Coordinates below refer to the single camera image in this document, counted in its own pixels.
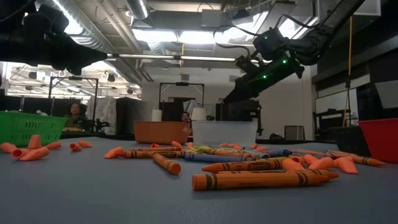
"woman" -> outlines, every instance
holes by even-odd
[[[69,105],[65,117],[69,119],[65,125],[66,128],[81,128],[83,124],[79,121],[86,119],[86,105],[72,103]]]

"orange bin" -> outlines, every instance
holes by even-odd
[[[138,143],[171,144],[188,141],[190,123],[169,121],[135,121],[134,135]]]

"green basket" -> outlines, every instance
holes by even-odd
[[[33,134],[39,134],[42,144],[58,141],[68,118],[0,111],[0,144],[9,142],[27,146]]]

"table surface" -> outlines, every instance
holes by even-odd
[[[78,153],[78,140],[94,147]],[[170,175],[152,159],[103,159],[132,141],[64,139],[41,161],[0,154],[0,223],[396,223],[398,165],[357,165],[322,186],[192,191],[192,175],[205,165],[185,162]],[[336,149],[332,144],[271,149]]]

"translucent plastic bin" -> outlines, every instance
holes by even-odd
[[[236,143],[251,146],[256,142],[257,123],[242,121],[192,121],[193,143]]]

